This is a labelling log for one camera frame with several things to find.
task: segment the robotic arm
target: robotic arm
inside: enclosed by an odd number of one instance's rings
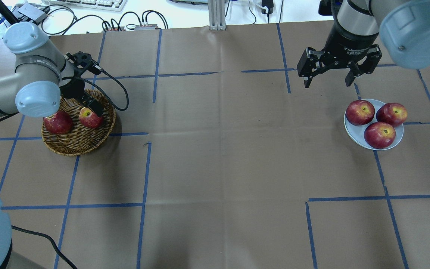
[[[63,56],[48,36],[30,22],[11,25],[3,41],[16,55],[16,67],[14,74],[0,78],[0,117],[17,112],[30,117],[50,116],[58,111],[61,96],[75,98],[102,115],[102,106],[78,80],[86,70],[100,74],[99,64],[90,54]]]
[[[394,62],[410,69],[430,65],[430,0],[321,0],[319,13],[334,25],[321,51],[308,47],[297,64],[306,88],[330,69],[349,68],[346,86],[374,71],[382,53],[379,35]]]

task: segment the white floor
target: white floor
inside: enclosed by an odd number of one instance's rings
[[[17,0],[4,0],[6,5],[11,6]],[[39,0],[29,0],[29,2],[40,3]],[[267,16],[261,13],[261,8],[254,3],[261,3],[261,0],[250,0],[251,10],[256,16],[256,24],[266,24]],[[280,20],[282,0],[274,0],[273,14],[270,15],[272,22],[305,22],[331,20],[330,16],[320,16],[318,14],[319,0],[284,0],[283,11]],[[128,11],[136,12],[139,16],[146,10],[155,10],[162,13],[169,24],[169,28],[189,28],[202,27],[209,24],[208,5],[191,5],[184,2],[172,2],[170,0],[128,0],[121,12],[103,11],[89,8],[73,8],[78,18],[85,15],[94,14],[102,17],[106,21],[111,19],[119,20],[121,15]],[[227,12],[226,23],[230,24],[252,24],[255,21],[254,15],[249,11],[249,0],[232,0]],[[72,14],[65,11],[57,11],[44,22],[44,29],[50,33],[56,33],[65,29],[72,20]],[[156,14],[148,17],[150,24],[158,24],[163,27],[163,23]],[[102,31],[102,20],[96,17],[88,17],[76,23],[66,34],[82,34],[86,32],[98,33]],[[138,24],[137,18],[133,14],[124,17],[121,25]]]

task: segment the black pole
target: black pole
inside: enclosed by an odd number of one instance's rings
[[[18,19],[14,14],[6,7],[6,5],[0,0],[0,13],[10,24],[15,24]]]

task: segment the brown woven basket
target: brown woven basket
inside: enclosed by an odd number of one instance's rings
[[[76,156],[88,153],[98,148],[111,133],[116,123],[116,110],[109,100],[97,90],[86,90],[104,107],[102,125],[96,129],[85,127],[79,121],[82,105],[74,99],[61,98],[59,109],[67,112],[74,123],[69,133],[50,133],[46,127],[41,128],[41,136],[46,146],[53,152],[64,156]]]

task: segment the metal post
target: metal post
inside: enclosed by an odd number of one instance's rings
[[[225,1],[208,0],[208,17],[210,19],[209,28],[211,30],[225,30]]]

